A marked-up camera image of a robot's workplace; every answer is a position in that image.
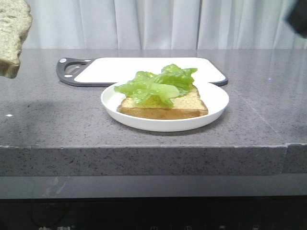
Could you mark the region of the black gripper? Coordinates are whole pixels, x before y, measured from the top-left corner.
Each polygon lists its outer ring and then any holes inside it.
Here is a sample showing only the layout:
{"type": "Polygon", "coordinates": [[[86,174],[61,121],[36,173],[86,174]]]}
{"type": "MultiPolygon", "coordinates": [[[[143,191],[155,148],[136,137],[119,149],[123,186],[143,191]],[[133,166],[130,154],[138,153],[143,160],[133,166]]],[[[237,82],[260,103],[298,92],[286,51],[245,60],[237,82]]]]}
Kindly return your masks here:
{"type": "Polygon", "coordinates": [[[285,17],[291,30],[302,38],[307,37],[307,0],[295,0],[285,17]]]}

